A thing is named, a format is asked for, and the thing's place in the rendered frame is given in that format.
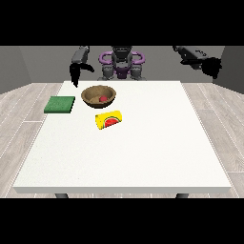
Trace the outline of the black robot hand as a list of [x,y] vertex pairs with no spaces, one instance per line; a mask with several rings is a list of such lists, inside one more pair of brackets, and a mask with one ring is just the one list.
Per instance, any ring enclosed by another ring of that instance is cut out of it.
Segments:
[[221,60],[219,58],[210,57],[202,62],[201,70],[206,74],[216,79],[219,70],[222,68]]
[[70,65],[70,75],[71,75],[71,81],[73,83],[73,85],[75,87],[78,87],[78,81],[79,81],[79,77],[80,77],[80,72],[82,70],[85,71],[91,71],[94,72],[94,68],[89,65],[89,64],[85,64],[85,63],[72,63]]

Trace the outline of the brown wooden bowl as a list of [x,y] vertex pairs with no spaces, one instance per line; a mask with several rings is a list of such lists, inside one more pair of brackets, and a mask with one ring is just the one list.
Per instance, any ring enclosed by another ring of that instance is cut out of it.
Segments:
[[[99,102],[101,96],[107,96],[108,100],[105,102]],[[84,89],[81,93],[82,100],[90,107],[94,109],[103,109],[108,107],[116,97],[116,91],[103,85],[91,86]]]

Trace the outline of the green square pad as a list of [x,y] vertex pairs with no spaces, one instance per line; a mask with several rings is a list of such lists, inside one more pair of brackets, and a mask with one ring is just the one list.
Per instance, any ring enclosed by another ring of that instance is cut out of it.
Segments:
[[70,113],[74,101],[74,96],[52,96],[44,109],[44,113]]

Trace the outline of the yellow cup with melon print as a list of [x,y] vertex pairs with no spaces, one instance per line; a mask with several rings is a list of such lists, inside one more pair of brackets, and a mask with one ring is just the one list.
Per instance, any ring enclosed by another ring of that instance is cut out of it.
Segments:
[[122,113],[120,111],[103,112],[95,116],[95,123],[99,130],[103,130],[121,121]]

